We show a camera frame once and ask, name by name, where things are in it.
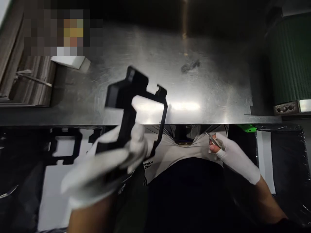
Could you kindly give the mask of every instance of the green conveyor belt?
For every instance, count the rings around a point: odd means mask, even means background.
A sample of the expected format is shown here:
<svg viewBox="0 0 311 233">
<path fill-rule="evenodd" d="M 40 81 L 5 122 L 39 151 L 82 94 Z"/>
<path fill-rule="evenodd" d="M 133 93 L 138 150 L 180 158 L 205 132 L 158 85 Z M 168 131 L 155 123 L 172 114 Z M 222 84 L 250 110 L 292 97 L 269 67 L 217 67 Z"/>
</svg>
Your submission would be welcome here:
<svg viewBox="0 0 311 233">
<path fill-rule="evenodd" d="M 284 18 L 267 43 L 275 105 L 311 99 L 311 14 Z"/>
</svg>

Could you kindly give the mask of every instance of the metal plate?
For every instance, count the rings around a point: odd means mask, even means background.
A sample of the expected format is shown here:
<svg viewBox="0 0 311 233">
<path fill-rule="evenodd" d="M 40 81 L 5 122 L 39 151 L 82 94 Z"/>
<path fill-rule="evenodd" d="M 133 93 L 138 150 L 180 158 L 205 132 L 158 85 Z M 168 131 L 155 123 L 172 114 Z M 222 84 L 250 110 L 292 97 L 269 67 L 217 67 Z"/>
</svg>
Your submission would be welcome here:
<svg viewBox="0 0 311 233">
<path fill-rule="evenodd" d="M 299 113 L 299 106 L 297 101 L 274 106 L 274 114 L 276 116 L 291 115 L 297 113 Z"/>
<path fill-rule="evenodd" d="M 254 33 L 262 22 L 257 15 L 261 2 L 254 3 L 253 13 L 239 9 L 242 4 L 237 1 L 226 1 L 230 7 L 225 8 L 221 2 L 157 1 L 148 3 L 150 12 L 143 16 L 132 13 L 138 11 L 132 2 L 126 4 L 121 10 L 133 14 L 134 22 L 105 22 L 100 28 L 90 28 L 89 67 L 85 60 L 80 70 L 57 68 L 50 108 L 3 109 L 0 125 L 120 124 L 122 111 L 104 109 L 104 104 L 107 86 L 124 79 L 129 65 L 149 78 L 147 91 L 155 93 L 157 84 L 167 89 L 166 124 L 280 123 L 280 117 L 265 114 L 269 109 L 263 103 L 265 86 L 264 90 L 254 88 L 259 93 L 256 114 L 263 116 L 251 115 L 250 79 L 261 79 L 262 74 L 249 65 L 258 48 L 244 34 Z M 157 20 L 173 30 L 160 24 L 148 27 Z M 160 123 L 163 106 L 139 98 L 133 99 L 133 105 L 137 122 Z"/>
</svg>

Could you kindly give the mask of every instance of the black plastic part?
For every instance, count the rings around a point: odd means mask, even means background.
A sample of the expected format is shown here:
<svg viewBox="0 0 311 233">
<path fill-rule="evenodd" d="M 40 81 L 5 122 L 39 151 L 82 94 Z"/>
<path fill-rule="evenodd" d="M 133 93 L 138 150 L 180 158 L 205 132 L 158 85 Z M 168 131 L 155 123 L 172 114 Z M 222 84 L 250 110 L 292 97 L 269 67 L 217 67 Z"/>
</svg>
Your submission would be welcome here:
<svg viewBox="0 0 311 233">
<path fill-rule="evenodd" d="M 136 119 L 136 111 L 132 106 L 132 100 L 135 96 L 139 95 L 164 105 L 158 139 L 154 142 L 150 157 L 155 155 L 156 147 L 162 139 L 165 124 L 167 91 L 158 85 L 158 91 L 155 94 L 151 94 L 147 92 L 147 85 L 148 78 L 132 66 L 129 66 L 124 80 L 108 86 L 105 107 L 124 109 L 123 118 L 117 141 L 112 143 L 99 142 L 97 144 L 96 154 L 107 150 L 122 148 L 131 139 L 131 130 Z"/>
<path fill-rule="evenodd" d="M 57 149 L 57 136 L 73 136 L 75 138 L 74 150 L 71 156 L 54 157 L 53 154 Z M 68 132 L 63 132 L 61 128 L 55 128 L 50 133 L 50 150 L 44 153 L 44 161 L 46 166 L 57 165 L 58 160 L 63 160 L 64 165 L 73 164 L 74 160 L 79 156 L 82 134 L 78 128 L 69 128 Z"/>
</svg>

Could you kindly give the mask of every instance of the person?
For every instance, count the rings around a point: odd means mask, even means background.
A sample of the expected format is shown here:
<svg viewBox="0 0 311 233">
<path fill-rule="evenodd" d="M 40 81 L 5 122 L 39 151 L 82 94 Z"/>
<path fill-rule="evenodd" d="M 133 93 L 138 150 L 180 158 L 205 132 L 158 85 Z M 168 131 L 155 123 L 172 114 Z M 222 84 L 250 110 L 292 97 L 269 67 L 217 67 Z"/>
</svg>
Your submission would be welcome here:
<svg viewBox="0 0 311 233">
<path fill-rule="evenodd" d="M 298 227 L 288 220 L 274 200 L 257 166 L 234 141 L 221 133 L 213 137 L 223 149 L 203 136 L 194 140 L 198 143 L 193 143 L 192 147 L 182 148 L 168 143 L 171 139 L 163 135 L 155 159 L 149 155 L 157 134 L 146 134 L 144 126 L 135 124 L 131 140 L 124 148 L 93 156 L 98 141 L 114 142 L 119 131 L 120 127 L 116 127 L 102 135 L 88 152 L 92 156 L 64 178 L 62 192 L 70 196 L 73 208 L 68 233 L 117 232 L 118 191 L 122 181 L 129 174 L 135 174 L 142 163 L 145 184 L 148 184 L 147 213 L 137 213 L 139 202 L 143 200 L 138 198 L 134 207 L 123 212 L 123 218 L 144 219 L 140 224 L 143 232 L 261 231 Z M 127 176 L 106 182 L 106 175 L 120 166 L 127 167 Z M 246 180 L 244 191 L 251 200 L 248 209 L 256 221 L 236 205 L 226 186 L 224 166 Z"/>
</svg>

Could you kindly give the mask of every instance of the gloved hand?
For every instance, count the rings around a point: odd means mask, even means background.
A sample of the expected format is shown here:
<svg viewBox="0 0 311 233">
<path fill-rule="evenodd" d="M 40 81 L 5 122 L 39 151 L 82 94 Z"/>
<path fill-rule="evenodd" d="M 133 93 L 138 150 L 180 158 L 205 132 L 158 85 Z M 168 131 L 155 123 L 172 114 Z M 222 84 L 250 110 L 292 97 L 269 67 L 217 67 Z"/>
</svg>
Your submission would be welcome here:
<svg viewBox="0 0 311 233">
<path fill-rule="evenodd" d="M 105 175 L 119 166 L 127 167 L 127 174 L 130 174 L 150 155 L 153 142 L 144 137 L 144 126 L 135 124 L 131 131 L 131 140 L 125 148 L 94 156 L 98 142 L 114 142 L 119 132 L 120 126 L 117 126 L 98 138 L 87 153 L 90 158 L 78 164 L 64 177 L 61 192 L 70 196 L 69 203 L 73 209 L 91 206 L 111 195 L 127 175 L 110 182 L 105 182 Z"/>
<path fill-rule="evenodd" d="M 236 142 L 228 139 L 220 133 L 213 135 L 213 138 L 222 144 L 225 150 L 218 146 L 211 145 L 210 150 L 236 173 L 242 175 L 251 184 L 257 184 L 260 180 L 260 171 L 258 167 L 246 156 Z"/>
</svg>

